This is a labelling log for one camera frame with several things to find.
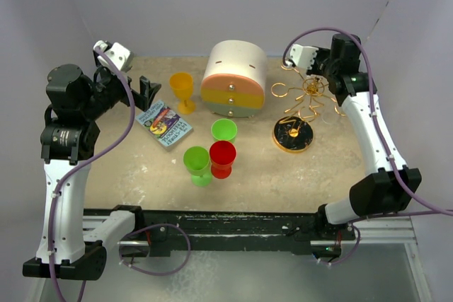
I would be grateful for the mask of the clear ribbed flute glass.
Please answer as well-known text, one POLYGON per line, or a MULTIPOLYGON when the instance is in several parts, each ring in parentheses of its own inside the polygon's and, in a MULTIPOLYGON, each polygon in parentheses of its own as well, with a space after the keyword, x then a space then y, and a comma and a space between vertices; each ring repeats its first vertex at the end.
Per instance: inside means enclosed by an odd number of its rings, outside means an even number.
POLYGON ((334 111, 325 111, 321 114, 322 122, 328 125, 336 124, 340 118, 341 116, 334 111))

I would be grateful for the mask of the gold wine glass rack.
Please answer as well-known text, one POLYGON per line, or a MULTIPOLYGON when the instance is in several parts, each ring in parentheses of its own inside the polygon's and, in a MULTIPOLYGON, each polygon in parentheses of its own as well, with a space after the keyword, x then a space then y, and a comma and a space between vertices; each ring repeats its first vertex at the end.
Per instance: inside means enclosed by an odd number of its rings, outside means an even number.
POLYGON ((332 105, 329 114, 338 117, 344 117, 346 114, 336 98, 328 94, 328 82, 325 77, 303 74, 297 67, 291 66, 288 59, 281 63, 280 67, 284 71, 293 71, 301 81, 297 86, 276 82, 270 88, 275 98, 288 98, 290 93, 298 92, 294 104, 285 109, 283 116, 275 123, 272 131, 273 142, 286 153, 302 153, 314 141, 311 123, 322 117, 327 104, 332 105))

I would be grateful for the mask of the green goblet front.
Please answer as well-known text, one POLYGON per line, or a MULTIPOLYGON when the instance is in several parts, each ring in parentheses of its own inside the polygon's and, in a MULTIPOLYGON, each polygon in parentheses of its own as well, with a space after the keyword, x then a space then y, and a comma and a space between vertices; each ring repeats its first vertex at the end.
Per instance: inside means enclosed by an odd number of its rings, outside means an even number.
POLYGON ((183 163, 194 185, 205 187, 211 183, 211 159, 207 149, 201 146, 190 147, 183 155, 183 163))

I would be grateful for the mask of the red plastic goblet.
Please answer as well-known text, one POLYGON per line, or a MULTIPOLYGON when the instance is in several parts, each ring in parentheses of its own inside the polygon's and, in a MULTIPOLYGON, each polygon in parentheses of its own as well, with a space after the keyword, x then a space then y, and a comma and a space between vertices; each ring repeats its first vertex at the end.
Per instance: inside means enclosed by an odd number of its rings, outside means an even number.
POLYGON ((211 145, 209 154, 212 175, 220 180, 228 178, 237 155, 235 146, 229 141, 216 141, 211 145))

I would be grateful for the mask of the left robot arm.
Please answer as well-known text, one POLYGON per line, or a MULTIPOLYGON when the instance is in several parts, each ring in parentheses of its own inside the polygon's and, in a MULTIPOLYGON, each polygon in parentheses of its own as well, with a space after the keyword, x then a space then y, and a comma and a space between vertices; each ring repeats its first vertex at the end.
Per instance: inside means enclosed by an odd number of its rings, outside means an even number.
POLYGON ((98 41, 94 75, 75 64, 55 67, 47 76, 45 127, 40 136, 46 177, 45 218, 35 256, 24 262, 25 277, 95 281, 107 253, 124 236, 141 238, 146 230, 141 207, 119 205, 91 231, 83 230, 84 199, 100 133, 97 120, 116 104, 148 110, 160 85, 141 77, 139 89, 127 76, 132 52, 120 43, 98 41))

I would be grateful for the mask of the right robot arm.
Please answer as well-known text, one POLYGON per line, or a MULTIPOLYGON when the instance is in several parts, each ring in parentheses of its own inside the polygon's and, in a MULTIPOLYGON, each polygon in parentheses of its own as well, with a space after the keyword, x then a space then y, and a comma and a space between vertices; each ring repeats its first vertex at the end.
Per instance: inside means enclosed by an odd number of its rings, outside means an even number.
POLYGON ((390 137, 374 82, 359 70, 359 43, 355 35, 335 34, 330 48, 317 52, 311 70, 328 81, 329 91, 350 120, 365 164, 364 178, 350 188, 345 199, 319 208, 322 217, 314 228, 322 239, 331 239, 340 224, 403 211, 422 180, 420 171, 407 166, 390 137))

